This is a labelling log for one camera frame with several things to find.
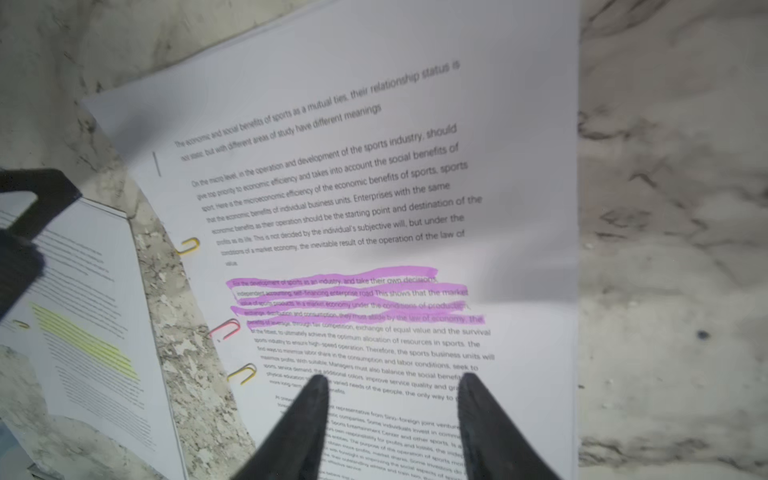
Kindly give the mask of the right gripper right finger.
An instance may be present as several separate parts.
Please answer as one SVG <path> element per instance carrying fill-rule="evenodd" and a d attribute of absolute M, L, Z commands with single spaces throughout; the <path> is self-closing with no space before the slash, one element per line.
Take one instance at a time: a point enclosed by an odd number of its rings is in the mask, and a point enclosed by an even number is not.
<path fill-rule="evenodd" d="M 558 480 L 474 373 L 462 375 L 457 408 L 469 480 Z"/>

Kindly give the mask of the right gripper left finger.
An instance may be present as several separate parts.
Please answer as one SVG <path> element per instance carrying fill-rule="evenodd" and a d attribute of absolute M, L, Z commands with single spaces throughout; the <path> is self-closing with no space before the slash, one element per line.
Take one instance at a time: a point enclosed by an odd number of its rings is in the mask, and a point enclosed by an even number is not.
<path fill-rule="evenodd" d="M 235 480 L 317 480 L 329 411 L 329 382 L 312 376 Z"/>

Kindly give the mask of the purple highlighted document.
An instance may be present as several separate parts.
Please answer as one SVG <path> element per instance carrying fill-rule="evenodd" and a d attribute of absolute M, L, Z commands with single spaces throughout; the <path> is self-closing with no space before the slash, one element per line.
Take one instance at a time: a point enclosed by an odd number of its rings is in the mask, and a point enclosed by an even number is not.
<path fill-rule="evenodd" d="M 328 378 L 325 479 L 461 479 L 478 375 L 578 475 L 575 1 L 318 1 L 86 108 L 261 442 Z"/>

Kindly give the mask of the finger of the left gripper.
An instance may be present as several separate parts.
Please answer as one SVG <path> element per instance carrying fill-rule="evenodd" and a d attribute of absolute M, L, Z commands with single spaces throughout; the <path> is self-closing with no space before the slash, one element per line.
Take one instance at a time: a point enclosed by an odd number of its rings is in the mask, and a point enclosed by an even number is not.
<path fill-rule="evenodd" d="M 6 316 L 45 267 L 33 240 L 59 214 L 81 198 L 81 192 L 56 169 L 3 170 L 1 192 L 30 192 L 34 202 L 1 230 L 1 315 Z"/>

